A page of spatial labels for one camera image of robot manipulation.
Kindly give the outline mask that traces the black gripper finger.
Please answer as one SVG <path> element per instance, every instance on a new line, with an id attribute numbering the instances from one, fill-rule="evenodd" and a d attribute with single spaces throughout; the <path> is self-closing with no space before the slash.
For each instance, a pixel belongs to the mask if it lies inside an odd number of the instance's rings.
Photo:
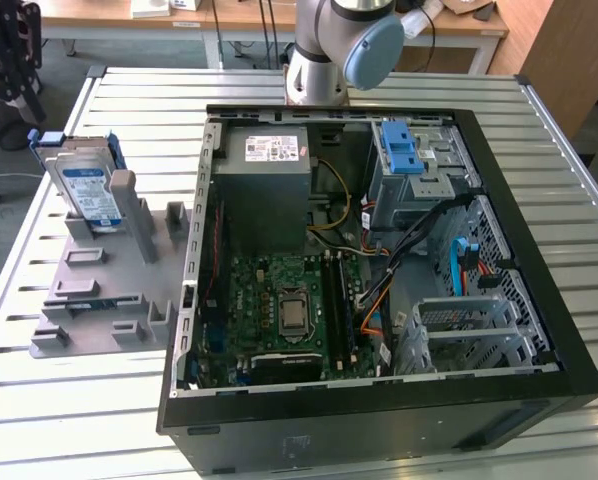
<path id="1" fill-rule="evenodd" d="M 41 11 L 30 1 L 0 1 L 0 62 L 8 103 L 30 124 L 46 119 L 38 94 L 42 66 Z"/>

